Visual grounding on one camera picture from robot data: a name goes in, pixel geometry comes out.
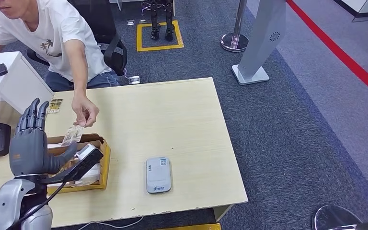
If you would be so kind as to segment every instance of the black cable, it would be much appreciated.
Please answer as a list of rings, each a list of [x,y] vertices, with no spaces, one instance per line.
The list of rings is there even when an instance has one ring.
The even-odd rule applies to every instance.
[[[25,221],[26,219],[28,219],[29,217],[31,217],[34,213],[36,213],[38,210],[40,210],[41,208],[43,208],[44,205],[48,204],[48,202],[50,200],[52,200],[54,198],[55,195],[57,195],[57,193],[60,192],[60,190],[66,185],[67,182],[63,182],[54,192],[52,195],[50,195],[49,198],[47,198],[47,200],[45,200],[43,203],[39,204],[39,206],[37,206],[37,208],[33,209],[33,211],[29,212],[28,214],[24,215],[22,218],[20,218],[17,222],[13,223],[9,228],[7,228],[6,230],[10,230],[12,227],[16,226],[17,224],[21,224],[23,221]]]

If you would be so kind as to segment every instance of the yellow box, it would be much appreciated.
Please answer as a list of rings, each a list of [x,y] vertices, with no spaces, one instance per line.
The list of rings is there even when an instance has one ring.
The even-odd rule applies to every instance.
[[[151,26],[151,23],[149,24],[138,24],[138,35],[136,38],[136,47],[137,51],[155,51],[155,50],[163,50],[163,49],[178,49],[178,48],[184,48],[184,42],[183,38],[181,37],[180,27],[178,26],[178,21],[174,20],[172,22],[174,25],[174,32],[175,36],[177,37],[177,43],[176,45],[169,45],[169,46],[152,46],[152,47],[142,47],[142,28],[143,27],[149,27]]]
[[[61,143],[64,139],[62,137],[52,137],[47,138],[48,144],[57,144]],[[106,185],[108,182],[108,172],[109,172],[109,161],[111,158],[111,148],[109,147],[106,140],[99,136],[98,134],[84,134],[81,136],[81,141],[77,144],[77,150],[81,150],[85,147],[88,143],[93,144],[96,148],[101,151],[103,157],[99,161],[100,165],[100,177],[99,181],[85,186],[76,186],[73,187],[72,184],[63,187],[59,193],[69,193],[69,192],[77,192],[77,191],[84,191],[84,190],[91,190],[91,189],[106,189]],[[65,152],[67,147],[59,147],[59,148],[52,148],[48,149],[47,152],[53,155],[60,155]],[[47,187],[47,194],[51,195],[58,187]]]

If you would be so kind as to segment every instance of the jeans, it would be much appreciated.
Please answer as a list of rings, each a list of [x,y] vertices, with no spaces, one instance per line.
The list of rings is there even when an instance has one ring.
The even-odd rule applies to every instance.
[[[117,75],[113,71],[98,74],[88,82],[87,89],[119,86],[116,77]],[[49,71],[44,80],[53,92],[74,90],[74,83],[63,78],[58,73]]]

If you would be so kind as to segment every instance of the metal stand base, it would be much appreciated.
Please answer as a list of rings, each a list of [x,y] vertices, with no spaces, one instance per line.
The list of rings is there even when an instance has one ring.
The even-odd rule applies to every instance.
[[[263,67],[260,67],[253,76],[243,76],[238,70],[238,66],[239,65],[233,65],[232,72],[235,74],[235,77],[238,79],[240,85],[247,85],[269,80],[269,76]]]
[[[244,35],[233,36],[233,33],[225,34],[221,38],[221,46],[230,52],[242,52],[247,48],[249,39]]]
[[[336,205],[325,205],[312,217],[313,230],[331,230],[341,226],[356,225],[360,223],[362,223],[362,221],[352,212]]]

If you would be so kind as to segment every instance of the humanoid robot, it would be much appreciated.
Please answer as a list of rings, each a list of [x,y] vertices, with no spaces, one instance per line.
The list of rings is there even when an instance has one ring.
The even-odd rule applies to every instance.
[[[174,39],[174,25],[173,25],[173,0],[162,0],[166,9],[166,40],[172,41]],[[157,22],[157,8],[158,1],[150,0],[150,12],[151,12],[151,38],[154,40],[159,39],[160,24]]]

